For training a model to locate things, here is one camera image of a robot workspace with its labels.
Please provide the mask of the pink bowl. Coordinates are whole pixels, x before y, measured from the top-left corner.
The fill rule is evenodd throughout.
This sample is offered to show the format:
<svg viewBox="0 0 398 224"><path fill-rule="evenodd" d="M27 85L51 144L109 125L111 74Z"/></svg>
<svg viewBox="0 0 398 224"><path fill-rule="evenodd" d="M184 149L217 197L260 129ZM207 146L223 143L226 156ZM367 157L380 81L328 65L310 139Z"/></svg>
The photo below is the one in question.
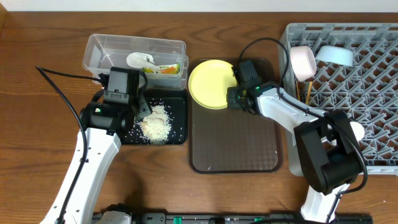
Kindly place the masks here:
<svg viewBox="0 0 398 224"><path fill-rule="evenodd" d="M298 81L313 77L317 72L315 56L308 46L292 47L290 49L290 62Z"/></svg>

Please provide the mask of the yellow green snack wrapper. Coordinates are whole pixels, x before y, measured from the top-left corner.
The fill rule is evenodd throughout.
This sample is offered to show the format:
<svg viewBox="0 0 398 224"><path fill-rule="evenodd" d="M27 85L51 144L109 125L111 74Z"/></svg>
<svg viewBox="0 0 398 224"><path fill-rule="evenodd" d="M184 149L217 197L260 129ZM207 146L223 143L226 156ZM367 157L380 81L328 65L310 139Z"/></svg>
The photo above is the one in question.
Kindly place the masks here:
<svg viewBox="0 0 398 224"><path fill-rule="evenodd" d="M175 75L180 71L180 64L171 65L151 65L142 69L146 73L161 73Z"/></svg>

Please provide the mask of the wooden chopstick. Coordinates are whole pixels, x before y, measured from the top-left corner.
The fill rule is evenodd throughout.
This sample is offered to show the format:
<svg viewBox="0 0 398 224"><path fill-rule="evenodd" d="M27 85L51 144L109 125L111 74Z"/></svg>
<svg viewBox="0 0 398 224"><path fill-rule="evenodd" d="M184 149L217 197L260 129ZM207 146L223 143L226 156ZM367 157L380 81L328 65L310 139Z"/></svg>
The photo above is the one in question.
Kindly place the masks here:
<svg viewBox="0 0 398 224"><path fill-rule="evenodd" d="M300 88L299 88L299 83L298 83L298 81L295 82L295 89L296 89L297 99L298 99L299 101L301 101L301 98L300 98Z"/></svg>
<svg viewBox="0 0 398 224"><path fill-rule="evenodd" d="M310 94L311 94L311 90L312 90L312 85L313 85L313 82L310 81L310 82L308 83L308 89L307 89L307 94L306 94L306 98L305 98L305 104L306 104L306 105L309 105L309 100L310 100Z"/></svg>

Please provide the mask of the yellow plate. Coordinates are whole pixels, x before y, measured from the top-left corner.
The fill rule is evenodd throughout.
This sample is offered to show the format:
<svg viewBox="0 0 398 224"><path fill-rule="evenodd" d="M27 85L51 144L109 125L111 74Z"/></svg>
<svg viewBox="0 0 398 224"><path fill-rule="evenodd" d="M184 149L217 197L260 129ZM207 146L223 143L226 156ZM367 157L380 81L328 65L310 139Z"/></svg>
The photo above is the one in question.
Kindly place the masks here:
<svg viewBox="0 0 398 224"><path fill-rule="evenodd" d="M224 60L206 60L199 63L188 79L192 98L211 110L227 108L227 90L236 87L233 65Z"/></svg>

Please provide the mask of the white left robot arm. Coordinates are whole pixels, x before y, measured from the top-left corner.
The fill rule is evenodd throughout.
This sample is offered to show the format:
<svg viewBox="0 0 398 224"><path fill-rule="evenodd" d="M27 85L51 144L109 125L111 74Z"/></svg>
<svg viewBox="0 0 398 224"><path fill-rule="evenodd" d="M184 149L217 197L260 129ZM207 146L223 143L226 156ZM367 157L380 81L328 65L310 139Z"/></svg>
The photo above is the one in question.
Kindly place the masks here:
<svg viewBox="0 0 398 224"><path fill-rule="evenodd" d="M152 114L144 91L143 71L112 67L97 79L102 84L92 100L78 113L59 87L38 71L61 96L78 126L76 148L62 186L43 223L90 223L108 169L122 141L136 123Z"/></svg>

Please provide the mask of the white paper napkin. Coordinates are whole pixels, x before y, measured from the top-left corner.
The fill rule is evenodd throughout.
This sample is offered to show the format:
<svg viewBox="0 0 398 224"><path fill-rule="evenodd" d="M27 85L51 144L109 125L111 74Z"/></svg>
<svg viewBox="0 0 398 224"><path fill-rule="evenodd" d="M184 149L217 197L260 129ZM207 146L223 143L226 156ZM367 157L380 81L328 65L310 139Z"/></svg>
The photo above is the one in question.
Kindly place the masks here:
<svg viewBox="0 0 398 224"><path fill-rule="evenodd" d="M155 66L153 56L142 52L129 54L126 63L132 68L152 68Z"/></svg>

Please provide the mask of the small white green cup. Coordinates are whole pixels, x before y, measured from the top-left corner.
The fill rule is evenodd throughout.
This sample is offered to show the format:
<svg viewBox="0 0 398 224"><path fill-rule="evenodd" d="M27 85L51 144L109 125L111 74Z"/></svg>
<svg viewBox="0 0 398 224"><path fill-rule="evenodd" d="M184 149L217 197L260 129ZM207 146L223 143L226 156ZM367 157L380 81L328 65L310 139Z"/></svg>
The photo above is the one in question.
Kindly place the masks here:
<svg viewBox="0 0 398 224"><path fill-rule="evenodd" d="M364 130L363 126L360 123L355 122L355 121L351 121L350 125L351 125L351 128L352 128L353 132L354 132L356 140L357 141L362 140L362 138L365 135L365 130Z"/></svg>

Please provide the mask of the light blue bowl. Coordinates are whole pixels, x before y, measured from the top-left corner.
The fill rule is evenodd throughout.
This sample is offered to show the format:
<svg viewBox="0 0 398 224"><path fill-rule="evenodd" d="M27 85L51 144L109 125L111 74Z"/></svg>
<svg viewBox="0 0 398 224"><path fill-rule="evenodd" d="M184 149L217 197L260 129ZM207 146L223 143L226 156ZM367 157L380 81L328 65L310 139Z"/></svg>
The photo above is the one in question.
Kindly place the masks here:
<svg viewBox="0 0 398 224"><path fill-rule="evenodd" d="M315 57L315 59L319 61L331 62L349 67L353 66L353 58L354 55L352 51L329 45L321 47L317 53L317 56Z"/></svg>

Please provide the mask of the pile of rice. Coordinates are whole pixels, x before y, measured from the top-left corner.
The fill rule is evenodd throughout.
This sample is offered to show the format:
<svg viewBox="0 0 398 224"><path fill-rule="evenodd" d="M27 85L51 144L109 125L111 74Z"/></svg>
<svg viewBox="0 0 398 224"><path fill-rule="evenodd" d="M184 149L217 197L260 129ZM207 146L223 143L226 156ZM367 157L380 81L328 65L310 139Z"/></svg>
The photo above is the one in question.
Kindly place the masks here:
<svg viewBox="0 0 398 224"><path fill-rule="evenodd" d="M126 134L125 144L181 144L182 128L176 124L176 112L169 99L149 98L152 114L146 116Z"/></svg>

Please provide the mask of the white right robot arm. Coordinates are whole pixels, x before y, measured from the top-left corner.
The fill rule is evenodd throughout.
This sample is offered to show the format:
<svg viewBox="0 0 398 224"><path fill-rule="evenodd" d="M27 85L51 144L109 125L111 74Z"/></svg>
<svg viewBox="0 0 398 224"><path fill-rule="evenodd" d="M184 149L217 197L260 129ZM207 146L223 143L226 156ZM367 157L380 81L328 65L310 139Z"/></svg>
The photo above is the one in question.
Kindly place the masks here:
<svg viewBox="0 0 398 224"><path fill-rule="evenodd" d="M367 173L358 132L346 113L315 110L272 82L229 87L226 100L229 109L272 119L292 133L298 163L309 184L301 216L307 223L333 221L342 195L353 192L350 184Z"/></svg>

